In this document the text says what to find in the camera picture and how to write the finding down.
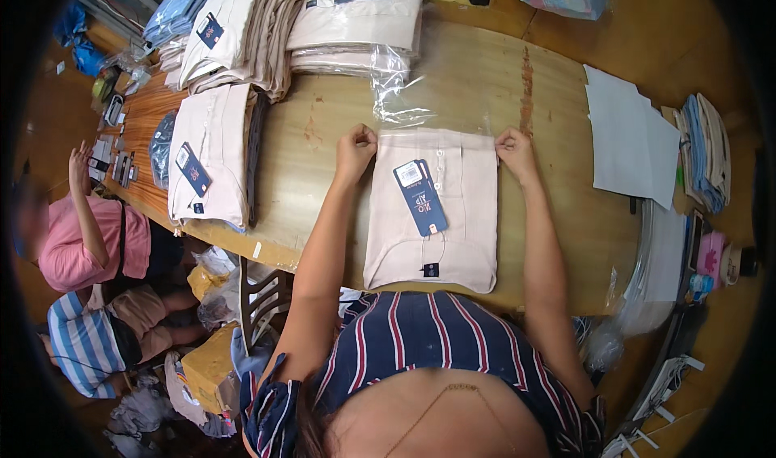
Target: chair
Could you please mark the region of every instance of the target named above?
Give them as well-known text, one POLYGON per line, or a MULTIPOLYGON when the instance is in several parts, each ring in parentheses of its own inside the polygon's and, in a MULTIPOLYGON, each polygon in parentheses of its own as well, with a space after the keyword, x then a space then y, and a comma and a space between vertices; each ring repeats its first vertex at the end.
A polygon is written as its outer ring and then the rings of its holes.
POLYGON ((262 281, 251 283, 248 259, 240 256, 240 329, 245 355, 269 329, 269 321, 291 306, 293 274, 282 269, 270 272, 262 281), (251 301, 251 295, 257 295, 251 301))

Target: wooden tabletop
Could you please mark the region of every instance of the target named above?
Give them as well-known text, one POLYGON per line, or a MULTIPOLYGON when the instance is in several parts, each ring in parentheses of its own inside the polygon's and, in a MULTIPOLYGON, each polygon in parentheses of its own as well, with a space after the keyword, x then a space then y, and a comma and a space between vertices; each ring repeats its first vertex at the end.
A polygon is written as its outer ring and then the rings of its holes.
MULTIPOLYGON (((425 103, 433 123, 451 129, 507 125, 532 133, 538 168, 567 262, 569 311, 605 314, 612 267, 618 290, 633 271, 639 217, 628 198, 593 189, 593 138, 587 119, 586 77, 581 64, 514 37, 454 23, 439 23, 426 36, 412 103, 425 103)), ((105 184, 152 220, 171 228, 167 192, 150 173, 148 143, 159 121, 179 107, 185 93, 171 93, 165 74, 154 75, 127 96, 125 151, 135 152, 138 181, 124 190, 105 184)), ((271 107, 264 125, 256 181, 257 224, 245 234, 217 220, 192 220, 184 232, 258 262, 293 272, 334 177, 337 139, 354 124, 373 121, 369 81, 342 75, 295 75, 290 93, 271 107)), ((118 134, 118 128, 105 130, 118 134)), ((369 225, 370 169, 360 184, 348 233, 343 284, 363 288, 369 225)), ((518 183, 499 169, 498 281, 477 294, 457 285, 396 283, 386 289, 427 291, 444 287, 503 308, 521 309, 525 207, 518 183)))

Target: pink shirt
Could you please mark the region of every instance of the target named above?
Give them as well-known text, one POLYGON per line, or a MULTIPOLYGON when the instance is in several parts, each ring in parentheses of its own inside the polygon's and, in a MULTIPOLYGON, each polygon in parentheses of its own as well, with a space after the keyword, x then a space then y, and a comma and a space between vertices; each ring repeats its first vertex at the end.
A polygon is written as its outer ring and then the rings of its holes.
MULTIPOLYGON (((86 197, 86 200, 102 231, 110 261, 103 268, 84 247, 78 213, 70 194, 52 203, 49 206, 49 235, 38 264, 49 285, 63 293, 111 280, 119 269, 121 202, 93 196, 86 197)), ((143 278, 150 255, 148 219, 129 206, 125 214, 127 225, 123 272, 130 278, 143 278)))

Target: woman's left hand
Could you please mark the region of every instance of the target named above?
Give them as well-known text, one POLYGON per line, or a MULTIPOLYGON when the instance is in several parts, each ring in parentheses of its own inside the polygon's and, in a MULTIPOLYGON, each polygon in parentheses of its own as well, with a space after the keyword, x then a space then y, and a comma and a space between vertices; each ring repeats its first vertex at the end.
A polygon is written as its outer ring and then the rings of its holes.
POLYGON ((359 123, 337 142, 335 181, 354 186, 377 153, 377 135, 372 128, 359 123))
POLYGON ((89 159, 92 157, 92 149, 86 146, 86 141, 81 142, 81 147, 70 152, 70 162, 67 164, 67 176, 70 181, 70 191, 75 194, 88 195, 92 191, 92 182, 89 180, 89 159))

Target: beige shorts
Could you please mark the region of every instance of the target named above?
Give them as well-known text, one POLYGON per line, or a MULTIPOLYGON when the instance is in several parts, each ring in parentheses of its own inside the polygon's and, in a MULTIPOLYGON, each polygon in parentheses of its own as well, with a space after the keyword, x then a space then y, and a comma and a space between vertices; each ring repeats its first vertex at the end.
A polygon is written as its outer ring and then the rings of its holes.
POLYGON ((164 304, 148 285, 125 291, 108 307, 110 312, 129 325, 137 336, 143 354, 141 362, 172 347, 169 330, 158 325, 167 316, 164 304))

